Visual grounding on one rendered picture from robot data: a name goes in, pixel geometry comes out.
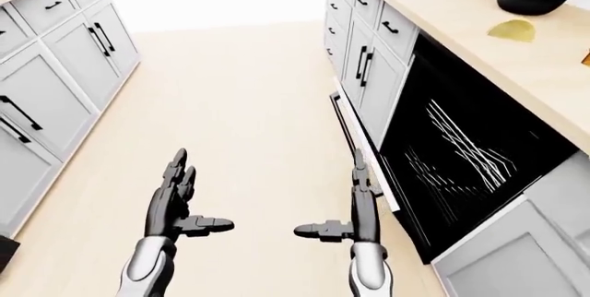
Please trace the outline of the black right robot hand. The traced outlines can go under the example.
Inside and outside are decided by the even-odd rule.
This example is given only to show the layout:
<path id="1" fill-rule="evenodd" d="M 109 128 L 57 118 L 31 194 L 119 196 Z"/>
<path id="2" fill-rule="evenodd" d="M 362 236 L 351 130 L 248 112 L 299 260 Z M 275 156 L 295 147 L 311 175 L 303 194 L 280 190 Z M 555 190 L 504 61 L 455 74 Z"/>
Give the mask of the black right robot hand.
<path id="1" fill-rule="evenodd" d="M 350 239 L 355 243 L 381 243 L 381 227 L 377 208 L 377 196 L 371 189 L 367 164 L 360 149 L 354 152 L 354 168 L 351 173 L 351 214 L 349 223 L 327 220 L 322 224 L 302 224 L 294 229 L 301 238 L 319 239 L 323 243 L 341 243 Z"/>

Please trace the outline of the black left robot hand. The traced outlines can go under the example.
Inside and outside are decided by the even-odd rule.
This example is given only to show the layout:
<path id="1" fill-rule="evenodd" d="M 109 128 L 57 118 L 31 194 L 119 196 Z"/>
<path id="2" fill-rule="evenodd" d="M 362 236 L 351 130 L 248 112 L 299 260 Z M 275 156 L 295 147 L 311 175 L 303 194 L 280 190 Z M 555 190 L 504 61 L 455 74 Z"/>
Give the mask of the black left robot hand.
<path id="1" fill-rule="evenodd" d="M 207 237 L 212 232 L 228 232 L 235 225 L 228 219 L 192 216 L 189 202 L 195 194 L 196 169 L 187 166 L 188 153 L 180 148 L 162 175 L 161 186 L 154 192 L 147 210 L 144 235 L 161 236 L 177 241 Z"/>

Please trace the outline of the white dishwasher door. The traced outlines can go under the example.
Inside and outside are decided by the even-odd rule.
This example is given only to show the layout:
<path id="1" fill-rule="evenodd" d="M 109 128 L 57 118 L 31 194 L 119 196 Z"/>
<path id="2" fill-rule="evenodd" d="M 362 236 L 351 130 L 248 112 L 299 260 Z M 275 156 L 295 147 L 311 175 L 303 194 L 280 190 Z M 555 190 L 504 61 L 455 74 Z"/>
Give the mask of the white dishwasher door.
<path id="1" fill-rule="evenodd" d="M 412 248 L 418 255 L 419 263 L 423 266 L 431 266 L 431 261 L 425 257 L 422 252 L 425 250 L 419 244 L 418 238 L 413 238 L 410 235 L 417 230 L 411 224 L 407 202 L 401 199 L 401 196 L 396 190 L 395 180 L 389 169 L 387 168 L 384 159 L 378 153 L 377 149 L 372 143 L 367 130 L 362 124 L 359 115 L 357 114 L 352 102 L 348 98 L 347 93 L 343 89 L 340 81 L 336 77 L 332 77 L 332 83 L 336 86 L 335 91 L 338 91 L 343 100 L 343 105 L 348 113 L 348 120 L 354 127 L 356 134 L 357 148 L 360 149 L 365 163 L 368 166 L 368 171 L 371 183 L 374 186 L 379 186 L 379 191 L 383 194 L 385 202 L 389 210 L 394 214 L 395 218 L 400 221 L 403 230 L 405 231 Z"/>

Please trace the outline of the narrow grey cabinet door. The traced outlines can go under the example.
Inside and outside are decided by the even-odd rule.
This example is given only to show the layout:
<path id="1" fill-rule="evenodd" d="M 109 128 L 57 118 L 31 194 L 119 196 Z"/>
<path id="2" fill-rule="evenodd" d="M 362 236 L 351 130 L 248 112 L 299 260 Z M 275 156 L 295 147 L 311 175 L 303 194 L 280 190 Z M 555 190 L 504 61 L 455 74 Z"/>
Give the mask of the narrow grey cabinet door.
<path id="1" fill-rule="evenodd" d="M 360 79 L 356 79 L 357 63 L 360 55 L 360 47 L 366 45 L 367 53 L 363 55 L 361 71 L 363 70 L 366 56 L 370 52 L 372 44 L 372 31 L 365 22 L 357 16 L 352 17 L 350 24 L 350 34 L 348 36 L 348 55 L 345 73 L 342 78 L 342 87 L 348 95 L 348 98 L 354 105 L 358 105 L 362 89 Z"/>
<path id="2" fill-rule="evenodd" d="M 373 145 L 379 149 L 406 74 L 406 64 L 377 36 L 372 39 L 370 53 L 373 58 L 362 92 L 360 118 Z"/>

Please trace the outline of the grey shaker cabinet door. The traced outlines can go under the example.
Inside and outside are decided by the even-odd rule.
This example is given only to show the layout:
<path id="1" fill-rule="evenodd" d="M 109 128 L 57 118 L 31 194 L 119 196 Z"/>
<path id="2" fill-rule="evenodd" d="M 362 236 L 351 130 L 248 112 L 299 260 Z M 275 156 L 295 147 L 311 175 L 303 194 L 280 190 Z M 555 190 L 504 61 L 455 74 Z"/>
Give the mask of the grey shaker cabinet door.
<path id="1" fill-rule="evenodd" d="M 32 44 L 0 64 L 0 95 L 6 95 L 43 130 L 12 105 L 0 111 L 60 160 L 67 160 L 96 121 L 98 114 L 65 69 L 42 44 Z"/>
<path id="2" fill-rule="evenodd" d="M 120 75 L 128 77 L 139 61 L 139 54 L 112 0 L 100 0 L 84 11 L 84 16 L 89 26 L 98 33 L 101 41 L 107 48 L 110 54 L 110 57 L 107 58 L 114 63 Z M 104 36 L 102 36 L 100 30 L 94 26 L 94 22 L 101 24 L 116 52 L 109 50 L 109 44 L 104 39 Z"/>
<path id="3" fill-rule="evenodd" d="M 41 39 L 96 107 L 103 111 L 122 80 L 88 28 L 90 26 L 83 17 L 75 17 Z"/>
<path id="4" fill-rule="evenodd" d="M 36 208 L 62 163 L 31 136 L 21 143 L 5 125 L 0 124 L 0 234 L 15 235 Z"/>

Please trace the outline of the large grey cabinet door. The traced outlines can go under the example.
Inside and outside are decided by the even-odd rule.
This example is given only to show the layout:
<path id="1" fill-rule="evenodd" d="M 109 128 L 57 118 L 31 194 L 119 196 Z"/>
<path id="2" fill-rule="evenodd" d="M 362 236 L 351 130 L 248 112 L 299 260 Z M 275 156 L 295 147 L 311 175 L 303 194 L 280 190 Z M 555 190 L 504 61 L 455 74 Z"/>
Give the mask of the large grey cabinet door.
<path id="1" fill-rule="evenodd" d="M 590 156 L 572 155 L 432 265 L 449 297 L 590 297 Z"/>

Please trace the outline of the black dishwasher body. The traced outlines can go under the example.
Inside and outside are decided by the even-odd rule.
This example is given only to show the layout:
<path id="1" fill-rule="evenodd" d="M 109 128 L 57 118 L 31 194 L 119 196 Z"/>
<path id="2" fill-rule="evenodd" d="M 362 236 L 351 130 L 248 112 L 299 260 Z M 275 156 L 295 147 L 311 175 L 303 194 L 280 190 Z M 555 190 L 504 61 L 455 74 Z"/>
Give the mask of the black dishwasher body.
<path id="1" fill-rule="evenodd" d="M 399 152 L 409 135 L 410 114 L 434 99 L 460 119 L 462 127 L 483 144 L 513 161 L 517 172 L 500 191 L 447 216 L 414 183 L 400 177 Z M 394 177 L 396 190 L 407 202 L 411 224 L 428 260 L 441 255 L 480 224 L 504 208 L 530 185 L 577 151 L 577 147 L 517 100 L 481 75 L 431 36 L 420 34 L 390 125 L 379 154 Z"/>

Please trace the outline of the grey stacked drawer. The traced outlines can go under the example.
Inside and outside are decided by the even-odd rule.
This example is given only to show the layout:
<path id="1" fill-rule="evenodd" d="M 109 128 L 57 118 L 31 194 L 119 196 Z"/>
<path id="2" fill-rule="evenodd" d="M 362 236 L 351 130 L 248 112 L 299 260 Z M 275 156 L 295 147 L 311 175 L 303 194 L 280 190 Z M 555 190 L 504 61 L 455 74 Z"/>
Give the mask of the grey stacked drawer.
<path id="1" fill-rule="evenodd" d="M 347 43 L 348 32 L 327 12 L 324 23 L 324 47 L 330 49 L 332 54 L 339 53 L 342 58 L 346 58 Z"/>
<path id="2" fill-rule="evenodd" d="M 336 76 L 342 77 L 346 44 L 339 38 L 334 38 L 329 32 L 324 34 L 324 49 L 336 70 Z"/>
<path id="3" fill-rule="evenodd" d="M 348 30 L 352 8 L 346 0 L 327 0 L 328 14 L 335 18 L 343 30 Z"/>

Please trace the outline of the small grey cabinet drawer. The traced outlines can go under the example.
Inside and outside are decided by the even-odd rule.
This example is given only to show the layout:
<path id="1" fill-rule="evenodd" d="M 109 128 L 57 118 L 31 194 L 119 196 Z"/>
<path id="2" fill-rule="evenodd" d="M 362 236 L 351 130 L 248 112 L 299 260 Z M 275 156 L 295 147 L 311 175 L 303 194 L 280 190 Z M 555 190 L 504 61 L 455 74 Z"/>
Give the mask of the small grey cabinet drawer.
<path id="1" fill-rule="evenodd" d="M 368 24 L 376 18 L 380 0 L 355 0 L 354 9 Z"/>
<path id="2" fill-rule="evenodd" d="M 413 50 L 418 28 L 395 8 L 384 4 L 377 33 L 391 50 L 400 57 L 406 58 Z"/>

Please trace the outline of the yellow taco shell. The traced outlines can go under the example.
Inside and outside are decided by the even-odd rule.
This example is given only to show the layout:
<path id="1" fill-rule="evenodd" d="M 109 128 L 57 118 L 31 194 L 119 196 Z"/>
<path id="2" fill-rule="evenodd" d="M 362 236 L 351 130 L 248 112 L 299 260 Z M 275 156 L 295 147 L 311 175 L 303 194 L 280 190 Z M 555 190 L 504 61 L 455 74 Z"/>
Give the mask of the yellow taco shell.
<path id="1" fill-rule="evenodd" d="M 494 25 L 488 30 L 487 35 L 515 42 L 533 42 L 536 33 L 536 28 L 531 22 L 524 19 L 510 19 Z"/>

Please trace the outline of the wide grey cabinet drawer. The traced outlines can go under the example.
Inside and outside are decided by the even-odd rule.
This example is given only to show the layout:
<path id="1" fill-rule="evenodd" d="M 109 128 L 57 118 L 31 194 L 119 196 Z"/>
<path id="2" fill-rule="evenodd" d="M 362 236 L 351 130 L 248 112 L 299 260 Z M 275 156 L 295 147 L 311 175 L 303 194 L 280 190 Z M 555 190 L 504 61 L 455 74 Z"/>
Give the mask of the wide grey cabinet drawer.
<path id="1" fill-rule="evenodd" d="M 50 28 L 75 13 L 69 0 L 14 0 L 12 5 L 37 30 Z"/>

